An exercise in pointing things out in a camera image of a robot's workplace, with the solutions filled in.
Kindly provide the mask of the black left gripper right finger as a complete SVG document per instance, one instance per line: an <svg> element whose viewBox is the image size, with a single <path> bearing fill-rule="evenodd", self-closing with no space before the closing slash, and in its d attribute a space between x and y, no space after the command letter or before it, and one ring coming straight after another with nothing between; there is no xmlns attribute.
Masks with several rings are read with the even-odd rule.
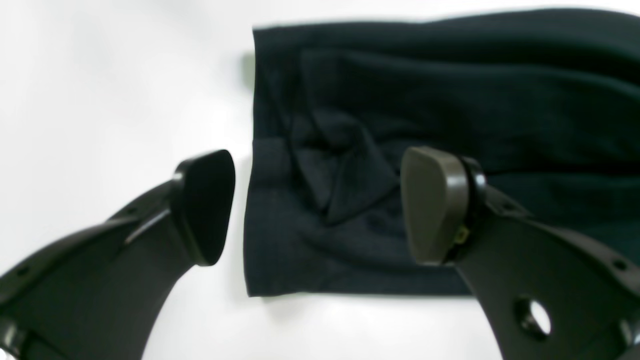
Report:
<svg viewBox="0 0 640 360"><path fill-rule="evenodd" d="M454 267L505 360L637 360L639 268L598 240L537 221L474 159L412 146L401 161L410 253Z"/></svg>

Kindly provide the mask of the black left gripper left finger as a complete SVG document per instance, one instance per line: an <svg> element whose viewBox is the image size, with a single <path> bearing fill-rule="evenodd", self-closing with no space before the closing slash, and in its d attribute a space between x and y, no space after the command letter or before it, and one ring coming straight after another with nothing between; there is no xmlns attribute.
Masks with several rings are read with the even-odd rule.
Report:
<svg viewBox="0 0 640 360"><path fill-rule="evenodd" d="M236 173L229 151L181 162L103 223L1 277L1 349L12 360L140 360L174 285L218 262Z"/></svg>

